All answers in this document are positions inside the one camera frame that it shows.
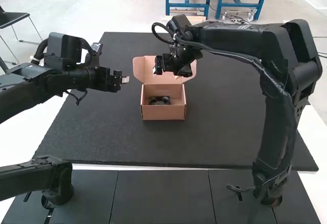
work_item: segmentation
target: black cable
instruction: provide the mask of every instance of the black cable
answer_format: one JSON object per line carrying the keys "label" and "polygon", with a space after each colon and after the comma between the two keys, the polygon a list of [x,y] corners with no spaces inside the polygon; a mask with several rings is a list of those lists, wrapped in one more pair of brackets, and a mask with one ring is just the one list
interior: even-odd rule
{"label": "black cable", "polygon": [[249,191],[254,190],[255,189],[255,186],[248,187],[248,188],[245,188],[245,189],[241,189],[241,188],[235,187],[233,185],[227,185],[226,188],[228,190],[233,191],[233,192],[249,192]]}
{"label": "black cable", "polygon": [[211,9],[213,9],[215,12],[217,12],[217,10],[215,10],[211,5],[209,5],[209,7],[210,7]]}
{"label": "black cable", "polygon": [[40,64],[40,60],[42,60],[44,58],[44,50],[45,48],[48,46],[48,39],[45,39],[43,41],[41,41],[41,43],[39,44],[39,46],[36,49],[36,52],[34,54],[34,58],[37,60],[32,60],[31,63],[39,65]]}
{"label": "black cable", "polygon": [[156,27],[156,26],[159,26],[159,27],[165,29],[165,30],[170,34],[170,36],[173,36],[173,35],[174,35],[174,32],[173,32],[172,30],[170,30],[168,27],[166,27],[165,25],[163,25],[162,23],[160,23],[160,22],[155,22],[154,24],[152,24],[151,30],[152,30],[153,35],[154,35],[158,40],[160,40],[160,41],[162,41],[162,42],[164,42],[164,43],[166,43],[166,44],[175,44],[173,41],[169,41],[169,40],[166,40],[166,39],[161,38],[161,37],[157,34],[157,32],[155,31],[155,27]]}
{"label": "black cable", "polygon": [[185,45],[190,45],[190,46],[194,46],[194,47],[198,47],[200,49],[203,49],[204,51],[216,54],[216,55],[220,55],[220,56],[225,56],[225,57],[231,57],[234,58],[238,61],[244,62],[244,63],[251,63],[251,60],[249,60],[246,55],[242,55],[242,54],[238,54],[238,53],[233,53],[233,52],[227,52],[227,51],[222,51],[219,49],[213,49],[205,44],[202,43],[198,43],[198,42],[192,42],[192,41],[186,41],[181,39],[178,35],[175,36],[177,42],[185,44]]}

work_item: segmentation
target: chair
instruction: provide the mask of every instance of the chair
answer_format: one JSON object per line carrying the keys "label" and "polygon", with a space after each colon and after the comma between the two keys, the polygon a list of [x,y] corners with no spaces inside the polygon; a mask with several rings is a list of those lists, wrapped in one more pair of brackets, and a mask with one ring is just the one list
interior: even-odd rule
{"label": "chair", "polygon": [[[13,24],[25,19],[25,18],[29,18],[33,27],[35,28],[37,34],[39,35],[40,39],[42,39],[41,35],[39,34],[39,32],[37,31],[33,21],[30,18],[30,14],[29,13],[21,13],[21,12],[6,12],[2,9],[2,7],[0,6],[0,29],[4,29],[6,27],[11,26],[12,30],[14,31],[15,37],[19,42],[23,42],[23,43],[30,43],[30,44],[39,44],[39,43],[35,43],[35,42],[30,42],[30,41],[25,41],[25,40],[21,40],[18,39],[17,34],[15,32],[15,29],[13,27]],[[2,36],[0,35],[0,38],[2,39],[2,41],[5,43],[6,47],[9,49],[9,51],[11,52],[11,54],[14,56],[14,58],[16,59],[16,63],[15,62],[11,62],[13,65],[19,64],[19,60],[17,59],[17,57],[15,56],[15,54],[11,51],[11,49],[9,48],[9,46],[7,45],[7,43],[5,42],[5,40],[2,38]]]}

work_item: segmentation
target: cardboard box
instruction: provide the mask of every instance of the cardboard box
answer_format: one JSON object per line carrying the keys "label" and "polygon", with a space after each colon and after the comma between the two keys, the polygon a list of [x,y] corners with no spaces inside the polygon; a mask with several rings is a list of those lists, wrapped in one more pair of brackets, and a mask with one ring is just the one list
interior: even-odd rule
{"label": "cardboard box", "polygon": [[[141,113],[143,120],[184,120],[186,96],[184,82],[196,75],[196,61],[192,62],[193,76],[176,79],[172,72],[153,75],[155,56],[135,57],[133,59],[134,76],[142,82]],[[153,96],[169,96],[170,105],[149,105]]]}

